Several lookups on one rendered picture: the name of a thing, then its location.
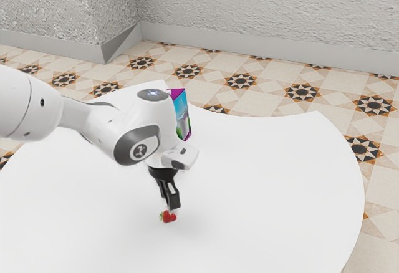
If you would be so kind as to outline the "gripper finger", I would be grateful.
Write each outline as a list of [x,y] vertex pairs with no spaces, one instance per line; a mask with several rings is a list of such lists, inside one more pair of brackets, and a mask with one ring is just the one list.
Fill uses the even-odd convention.
[[168,201],[169,210],[176,210],[181,207],[180,192],[178,191],[173,181],[167,183],[166,198]]

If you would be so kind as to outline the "red strawberry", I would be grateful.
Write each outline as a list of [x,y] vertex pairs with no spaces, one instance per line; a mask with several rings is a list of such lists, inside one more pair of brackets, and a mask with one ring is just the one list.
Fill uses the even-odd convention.
[[169,210],[165,210],[160,213],[160,220],[164,223],[170,223],[176,221],[177,216],[175,213],[170,213]]

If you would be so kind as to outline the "purple and blue carton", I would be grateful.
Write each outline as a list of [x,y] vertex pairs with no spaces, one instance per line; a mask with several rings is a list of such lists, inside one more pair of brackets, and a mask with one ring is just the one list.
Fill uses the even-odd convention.
[[184,88],[166,89],[172,98],[176,113],[176,133],[180,139],[186,141],[191,136],[191,123],[188,112],[188,101]]

